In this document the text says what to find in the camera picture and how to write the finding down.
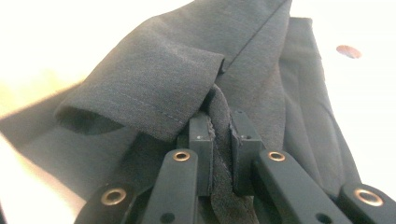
dark gray cloth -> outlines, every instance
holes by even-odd
[[[77,133],[51,119],[41,127],[48,119],[42,114],[60,100],[2,120],[1,131],[87,199],[125,159],[132,161],[126,181],[141,189],[152,184],[173,140],[204,110],[216,143],[213,209],[221,223],[257,223],[251,198],[233,194],[232,106],[247,112],[267,149],[287,150],[336,196],[359,175],[332,114],[311,20],[290,20],[289,10],[283,0],[197,0],[154,17],[57,108],[58,122]],[[27,123],[20,116],[38,118],[31,124],[37,128],[20,131]],[[31,137],[21,140],[19,132]]]

garment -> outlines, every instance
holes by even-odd
[[[290,19],[289,10],[288,0],[197,0],[151,18],[78,87],[3,119],[0,130],[89,199],[125,157],[133,161],[125,181],[151,185],[189,118],[205,111],[216,134],[215,214],[257,223],[251,198],[232,189],[229,108],[240,108],[267,149],[288,151],[336,197],[359,175],[332,114],[311,20]]]

metal rivet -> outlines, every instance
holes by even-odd
[[[190,153],[186,151],[179,151],[173,156],[175,161],[187,161],[190,158]]]
[[[370,197],[372,197],[372,199],[367,199],[363,196],[364,194],[369,195]],[[384,204],[384,201],[382,201],[382,199],[378,195],[372,193],[370,190],[367,189],[355,189],[355,197],[357,197],[363,203],[367,203],[375,207],[382,206],[382,204]]]
[[[122,202],[126,197],[126,191],[121,188],[109,189],[103,195],[101,202],[104,205],[116,205]]]
[[[273,161],[283,161],[283,160],[286,159],[285,155],[283,155],[283,154],[280,153],[280,152],[274,152],[274,151],[269,152],[269,153],[268,153],[268,157],[269,157],[271,160],[273,160]]]

black fabric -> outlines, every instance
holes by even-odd
[[[125,181],[144,189],[201,108],[215,134],[213,210],[220,223],[257,223],[251,198],[233,194],[232,106],[247,112],[267,149],[287,150],[336,195],[359,175],[332,114],[311,20],[290,20],[289,10],[281,0],[198,0],[145,21],[57,108],[58,122],[77,133],[37,105],[22,114],[49,125],[21,131],[32,137],[19,150],[85,199],[120,164]],[[16,145],[27,123],[19,116],[0,121]]]

